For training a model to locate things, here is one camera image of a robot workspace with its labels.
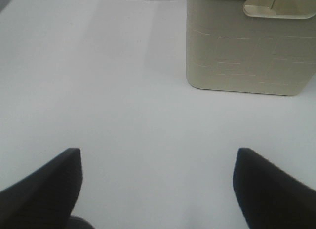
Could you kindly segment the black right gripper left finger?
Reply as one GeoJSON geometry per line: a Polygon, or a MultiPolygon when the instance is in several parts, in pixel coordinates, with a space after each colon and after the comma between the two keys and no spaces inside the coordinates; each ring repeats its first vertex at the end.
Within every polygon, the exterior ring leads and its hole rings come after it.
{"type": "Polygon", "coordinates": [[[0,192],[2,229],[64,229],[82,186],[81,153],[69,148],[0,192]]]}

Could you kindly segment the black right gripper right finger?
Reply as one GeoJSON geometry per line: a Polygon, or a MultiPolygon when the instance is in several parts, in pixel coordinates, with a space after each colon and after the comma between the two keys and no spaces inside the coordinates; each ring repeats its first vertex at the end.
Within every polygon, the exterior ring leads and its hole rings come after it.
{"type": "Polygon", "coordinates": [[[237,152],[237,202],[251,229],[314,229],[316,192],[249,148],[237,152]]]}

